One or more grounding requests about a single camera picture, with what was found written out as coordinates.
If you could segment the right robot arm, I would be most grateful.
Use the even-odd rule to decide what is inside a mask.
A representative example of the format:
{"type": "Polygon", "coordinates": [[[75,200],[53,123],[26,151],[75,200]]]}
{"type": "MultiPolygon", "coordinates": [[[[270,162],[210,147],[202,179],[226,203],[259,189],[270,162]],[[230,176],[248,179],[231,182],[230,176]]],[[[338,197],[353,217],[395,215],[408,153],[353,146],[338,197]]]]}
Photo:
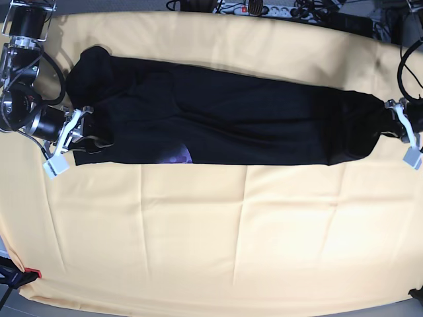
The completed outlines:
{"type": "Polygon", "coordinates": [[[11,1],[2,25],[9,38],[1,50],[1,132],[17,132],[34,142],[46,159],[68,151],[95,154],[113,145],[112,135],[97,127],[91,106],[68,108],[65,77],[54,59],[46,53],[55,1],[11,1]],[[54,70],[60,91],[45,99],[34,83],[45,60],[54,70]]]}

